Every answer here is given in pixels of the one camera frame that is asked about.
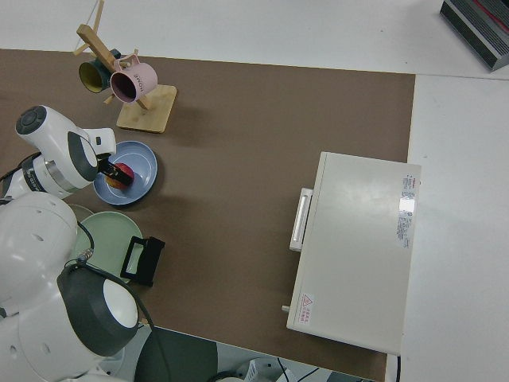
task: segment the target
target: black cable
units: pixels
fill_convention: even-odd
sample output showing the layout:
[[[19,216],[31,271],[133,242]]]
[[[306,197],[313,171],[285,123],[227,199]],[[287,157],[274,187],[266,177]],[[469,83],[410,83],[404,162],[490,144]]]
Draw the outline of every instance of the black cable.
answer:
[[[396,371],[396,382],[399,382],[401,376],[401,356],[398,356],[398,371]]]
[[[278,357],[278,363],[279,363],[279,366],[281,366],[281,370],[283,371],[283,374],[285,374],[286,382],[289,382],[288,376],[286,375],[286,370],[285,370],[285,368],[283,368],[283,364],[281,363],[281,360],[279,359],[279,357]]]
[[[87,235],[88,241],[90,242],[90,249],[94,249],[95,247],[94,238],[92,237],[90,231],[88,231],[87,228],[84,225],[82,225],[79,221],[77,221],[76,223],[78,223],[78,227],[80,227],[81,230],[85,232],[85,235]]]
[[[33,153],[33,154],[31,154],[31,155],[29,155],[29,156],[27,156],[27,157],[23,158],[23,160],[21,160],[21,162],[19,162],[19,163],[18,163],[18,165],[16,166],[16,168],[15,168],[15,169],[12,169],[11,171],[7,171],[6,173],[4,173],[4,174],[0,177],[0,181],[3,181],[3,180],[4,180],[4,179],[6,179],[7,177],[10,177],[13,173],[15,173],[16,171],[18,171],[18,170],[21,168],[21,166],[23,165],[23,162],[24,162],[24,161],[26,161],[26,160],[27,160],[27,159],[29,159],[29,158],[32,158],[32,160],[33,160],[33,159],[37,158],[39,155],[41,155],[41,152],[40,152],[40,151],[38,151],[38,152],[36,152],[36,153]]]
[[[166,356],[165,349],[162,345],[161,338],[156,332],[155,325],[153,324],[152,318],[150,317],[149,311],[146,309],[145,305],[143,304],[143,301],[139,298],[139,296],[134,292],[133,289],[131,289],[130,286],[128,286],[123,280],[115,275],[112,275],[111,273],[108,273],[96,266],[92,266],[90,264],[87,264],[84,261],[76,261],[76,264],[71,265],[70,267],[76,267],[76,268],[85,268],[89,271],[95,272],[97,275],[103,276],[105,279],[108,279],[114,283],[117,283],[121,287],[124,287],[131,296],[133,296],[134,300],[136,301],[136,304],[139,306],[140,310],[142,311],[143,315],[145,316],[146,320],[149,323],[150,329],[152,330],[152,334],[154,339],[156,340],[157,346],[159,347],[159,350],[161,351],[161,356],[163,363],[165,364],[166,373],[168,374],[168,380],[171,380],[171,374],[170,374],[170,367],[168,363],[168,358]]]
[[[311,372],[308,372],[305,376],[303,376],[302,378],[298,379],[297,382],[301,382],[303,379],[307,378],[308,376],[310,376],[311,374],[313,374],[314,372],[317,372],[320,368],[315,368],[313,371]]]

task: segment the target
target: brown mat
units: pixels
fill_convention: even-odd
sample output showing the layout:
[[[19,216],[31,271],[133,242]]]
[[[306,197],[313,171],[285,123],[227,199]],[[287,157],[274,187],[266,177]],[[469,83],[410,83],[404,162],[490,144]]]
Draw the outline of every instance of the brown mat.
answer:
[[[83,128],[113,127],[121,103],[88,92],[89,56],[0,50],[0,173],[34,149],[14,133],[45,104]],[[414,76],[147,58],[179,96],[164,134],[115,128],[157,155],[149,194],[127,208],[166,242],[153,288],[157,325],[307,364],[383,380],[386,355],[286,328],[299,255],[288,249],[301,187],[321,151],[406,161]],[[115,210],[88,187],[67,199]]]

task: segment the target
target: green plate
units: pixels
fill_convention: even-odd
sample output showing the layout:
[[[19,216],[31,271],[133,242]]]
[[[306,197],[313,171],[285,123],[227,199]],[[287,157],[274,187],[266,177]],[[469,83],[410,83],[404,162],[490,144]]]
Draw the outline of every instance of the green plate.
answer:
[[[84,219],[81,224],[91,233],[95,243],[94,255],[88,260],[88,263],[120,277],[130,238],[132,236],[143,237],[140,228],[128,216],[111,211],[95,213]],[[78,228],[76,245],[71,259],[75,259],[89,247],[87,235],[81,228]],[[136,273],[142,250],[141,245],[134,245],[130,262],[127,265],[129,273]],[[126,283],[129,282],[129,279],[121,279]]]

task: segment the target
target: mug handle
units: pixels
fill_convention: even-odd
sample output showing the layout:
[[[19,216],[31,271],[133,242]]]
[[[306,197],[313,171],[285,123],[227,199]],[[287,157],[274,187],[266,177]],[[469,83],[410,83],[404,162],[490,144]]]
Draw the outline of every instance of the mug handle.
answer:
[[[131,65],[133,65],[133,61],[136,61],[136,64],[140,63],[140,59],[138,58],[138,55],[133,53],[133,54],[130,54],[129,56],[125,56],[125,57],[118,58],[117,60],[115,60],[113,62],[113,67],[115,68],[115,71],[121,72],[122,66],[120,65],[120,61],[129,60],[129,59],[131,60]]]

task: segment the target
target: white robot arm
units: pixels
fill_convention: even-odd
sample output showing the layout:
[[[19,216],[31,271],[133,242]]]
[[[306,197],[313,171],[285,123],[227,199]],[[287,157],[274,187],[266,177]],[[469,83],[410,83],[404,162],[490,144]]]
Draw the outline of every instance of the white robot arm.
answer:
[[[21,168],[4,180],[6,197],[41,191],[64,199],[92,183],[99,170],[98,160],[116,151],[112,129],[81,129],[46,106],[25,111],[16,123],[16,132],[41,154],[24,160]]]
[[[1,381],[106,381],[97,364],[134,336],[128,290],[86,268],[62,271],[75,240],[72,210],[51,194],[0,205]]]

